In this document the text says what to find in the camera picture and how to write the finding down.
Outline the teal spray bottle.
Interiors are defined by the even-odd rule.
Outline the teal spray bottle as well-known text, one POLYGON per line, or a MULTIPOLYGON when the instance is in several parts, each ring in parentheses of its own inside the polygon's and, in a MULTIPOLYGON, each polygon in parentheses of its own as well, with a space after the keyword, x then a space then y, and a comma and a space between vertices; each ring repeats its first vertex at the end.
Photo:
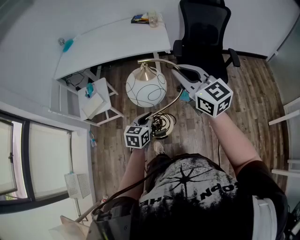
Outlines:
POLYGON ((71 46, 73 45, 73 43, 74 43, 80 36, 81 36, 81 35, 77 35, 76 37, 67 40, 67 41, 64 43, 64 47, 63 47, 62 52, 63 52, 63 53, 66 53, 66 52, 71 48, 71 46))

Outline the black framed window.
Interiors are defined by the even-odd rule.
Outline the black framed window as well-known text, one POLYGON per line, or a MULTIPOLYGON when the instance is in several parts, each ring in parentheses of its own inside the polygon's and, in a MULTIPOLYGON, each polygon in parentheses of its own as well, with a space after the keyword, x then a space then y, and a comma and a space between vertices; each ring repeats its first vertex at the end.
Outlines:
POLYGON ((30 158, 29 158, 29 133, 30 120, 24 117, 14 115, 12 113, 0 110, 0 119, 14 120, 22 124, 21 129, 21 163, 22 175, 27 193, 27 198, 20 200, 0 200, 0 215, 32 210, 39 207, 47 206, 69 198, 67 191, 58 192, 49 196, 36 198, 33 191, 33 184, 30 173, 30 158))

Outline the brass lamp with globe shade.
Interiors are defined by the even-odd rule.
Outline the brass lamp with globe shade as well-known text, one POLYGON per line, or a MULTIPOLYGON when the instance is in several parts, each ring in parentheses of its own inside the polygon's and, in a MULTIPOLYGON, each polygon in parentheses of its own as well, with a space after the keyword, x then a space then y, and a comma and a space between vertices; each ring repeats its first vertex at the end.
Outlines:
MULTIPOLYGON (((168 60, 163 59, 144 59, 139 60, 139 68, 133 70, 126 81, 126 94, 128 98, 138 107, 152 108, 159 105, 166 96, 167 81, 161 70, 150 67, 149 63, 165 63, 179 70, 179 67, 168 60)), ((166 106, 156 112, 152 112, 152 127, 150 134, 157 139, 167 138, 173 131, 176 118, 165 113, 165 110, 172 106, 181 96, 183 90, 179 91, 178 96, 166 106)))

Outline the person's black printed t-shirt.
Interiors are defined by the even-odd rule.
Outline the person's black printed t-shirt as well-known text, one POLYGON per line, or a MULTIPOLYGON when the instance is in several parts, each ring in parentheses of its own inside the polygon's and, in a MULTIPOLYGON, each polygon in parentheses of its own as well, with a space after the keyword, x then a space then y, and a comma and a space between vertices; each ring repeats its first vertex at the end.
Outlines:
POLYGON ((250 162, 233 178, 200 154, 177 158, 139 200, 118 197, 104 210, 138 204, 139 240, 252 240, 253 197, 269 198, 282 240, 287 199, 264 162, 250 162))

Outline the black recording device box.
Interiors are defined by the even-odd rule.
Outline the black recording device box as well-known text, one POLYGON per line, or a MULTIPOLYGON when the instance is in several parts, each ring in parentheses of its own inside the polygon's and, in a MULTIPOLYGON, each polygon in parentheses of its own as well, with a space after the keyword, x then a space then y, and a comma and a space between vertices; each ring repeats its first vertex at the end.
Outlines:
POLYGON ((135 205, 117 206, 93 217, 86 240, 138 240, 139 213, 135 205))

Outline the person's beige shoe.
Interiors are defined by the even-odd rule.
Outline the person's beige shoe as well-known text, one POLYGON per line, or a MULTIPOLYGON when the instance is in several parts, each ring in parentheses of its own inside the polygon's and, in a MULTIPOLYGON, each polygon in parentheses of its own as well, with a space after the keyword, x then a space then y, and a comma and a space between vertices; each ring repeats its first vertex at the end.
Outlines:
POLYGON ((159 154, 165 154, 164 146, 160 141, 155 141, 153 143, 153 148, 156 156, 159 154))

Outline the small white side table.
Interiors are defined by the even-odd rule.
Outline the small white side table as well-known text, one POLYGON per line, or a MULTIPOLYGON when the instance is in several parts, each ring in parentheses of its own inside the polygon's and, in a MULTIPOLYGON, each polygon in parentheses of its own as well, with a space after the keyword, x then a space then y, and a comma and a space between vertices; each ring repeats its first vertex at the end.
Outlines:
POLYGON ((102 96, 102 98, 105 100, 106 104, 101 109, 99 109, 99 111, 96 113, 96 115, 105 113, 106 119, 103 121, 100 121, 98 123, 90 121, 91 119, 87 119, 87 117, 85 116, 84 112, 81 109, 88 100, 88 98, 85 96, 85 90, 86 90, 86 87, 79 90, 77 93, 78 100, 79 100, 79 110, 80 110, 81 121, 85 121, 85 122, 89 123, 90 125, 99 127, 100 125, 102 125, 104 123, 115 120, 117 118, 124 117, 124 115, 121 112, 119 112, 117 109, 115 109, 111 103, 110 97, 113 95, 118 95, 117 91, 112 87, 111 84, 109 84, 107 82, 107 80, 105 78, 101 78, 94 82, 94 94, 96 92, 98 92, 102 96))

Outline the white perforated metal box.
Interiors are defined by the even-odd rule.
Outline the white perforated metal box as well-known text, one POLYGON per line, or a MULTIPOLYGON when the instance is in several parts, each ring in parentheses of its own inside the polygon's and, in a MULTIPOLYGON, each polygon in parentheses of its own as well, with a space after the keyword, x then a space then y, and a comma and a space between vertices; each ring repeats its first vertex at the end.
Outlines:
POLYGON ((90 194, 87 174, 69 173, 64 178, 69 198, 84 199, 90 194))

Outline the black mesh office chair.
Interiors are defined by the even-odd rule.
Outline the black mesh office chair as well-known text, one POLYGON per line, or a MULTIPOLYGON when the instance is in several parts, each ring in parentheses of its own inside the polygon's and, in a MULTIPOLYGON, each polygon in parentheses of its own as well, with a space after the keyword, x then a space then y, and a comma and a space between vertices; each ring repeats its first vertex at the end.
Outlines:
POLYGON ((240 67, 235 50, 228 49, 230 55, 224 60, 223 38, 231 17, 231 11, 224 0, 180 0, 180 10, 184 21, 184 36, 175 40, 173 55, 178 64, 202 68, 207 74, 228 82, 227 67, 240 67))

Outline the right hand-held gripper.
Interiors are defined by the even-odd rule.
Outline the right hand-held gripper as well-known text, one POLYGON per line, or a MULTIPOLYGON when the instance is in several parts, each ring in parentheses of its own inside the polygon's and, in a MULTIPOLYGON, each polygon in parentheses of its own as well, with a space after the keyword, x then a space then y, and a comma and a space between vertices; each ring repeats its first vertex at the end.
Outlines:
POLYGON ((222 79, 209 76, 198 66, 188 64, 178 66, 180 71, 172 69, 172 74, 187 91, 192 91, 189 104, 197 114, 205 113, 217 117, 230 107, 233 91, 222 79))

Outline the person's left forearm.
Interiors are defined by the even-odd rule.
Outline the person's left forearm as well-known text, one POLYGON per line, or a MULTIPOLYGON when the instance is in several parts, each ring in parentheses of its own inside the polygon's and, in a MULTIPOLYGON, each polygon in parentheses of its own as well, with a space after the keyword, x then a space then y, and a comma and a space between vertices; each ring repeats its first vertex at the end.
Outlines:
MULTIPOLYGON (((119 185, 118 191, 121 191, 132 184, 142 180, 144 178, 145 168, 145 151, 144 149, 133 149, 129 162, 127 164, 125 173, 119 185)), ((139 200, 143 193, 143 183, 135 188, 121 194, 119 197, 131 197, 139 200)))

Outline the wooden stick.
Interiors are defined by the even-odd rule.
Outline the wooden stick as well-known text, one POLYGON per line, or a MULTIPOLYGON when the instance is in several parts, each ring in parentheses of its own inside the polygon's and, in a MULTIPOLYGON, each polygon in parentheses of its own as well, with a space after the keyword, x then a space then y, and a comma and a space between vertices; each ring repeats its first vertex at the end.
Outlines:
POLYGON ((79 216, 75 222, 82 222, 90 213, 98 211, 99 206, 101 206, 101 201, 97 201, 94 205, 92 205, 89 209, 87 209, 81 216, 79 216))

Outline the person's black shorts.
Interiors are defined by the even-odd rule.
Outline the person's black shorts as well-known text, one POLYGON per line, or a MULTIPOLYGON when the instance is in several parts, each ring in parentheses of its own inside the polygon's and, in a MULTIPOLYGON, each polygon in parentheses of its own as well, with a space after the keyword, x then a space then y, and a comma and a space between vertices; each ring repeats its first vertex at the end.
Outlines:
POLYGON ((145 181, 145 190, 150 192, 155 186, 155 179, 166 171, 168 166, 175 162, 177 157, 169 157, 165 153, 158 154, 147 165, 147 179, 145 181))

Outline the beige notebook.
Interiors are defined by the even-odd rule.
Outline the beige notebook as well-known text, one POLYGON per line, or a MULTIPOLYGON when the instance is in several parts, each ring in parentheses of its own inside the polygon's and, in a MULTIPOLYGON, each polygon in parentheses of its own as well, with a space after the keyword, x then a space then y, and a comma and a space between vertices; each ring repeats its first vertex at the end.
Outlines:
POLYGON ((90 97, 87 102, 81 108, 87 119, 92 119, 96 113, 106 104, 102 96, 96 92, 90 97))

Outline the white desk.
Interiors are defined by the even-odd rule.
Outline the white desk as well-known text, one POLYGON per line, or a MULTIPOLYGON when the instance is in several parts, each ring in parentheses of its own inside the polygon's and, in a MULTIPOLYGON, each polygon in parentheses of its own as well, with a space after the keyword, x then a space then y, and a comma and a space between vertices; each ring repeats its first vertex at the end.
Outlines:
POLYGON ((60 57, 53 77, 49 112, 81 121, 78 91, 63 83, 63 77, 80 72, 95 82, 98 78, 91 67, 149 53, 157 58, 159 52, 169 53, 170 49, 161 16, 155 28, 125 19, 81 34, 60 57))

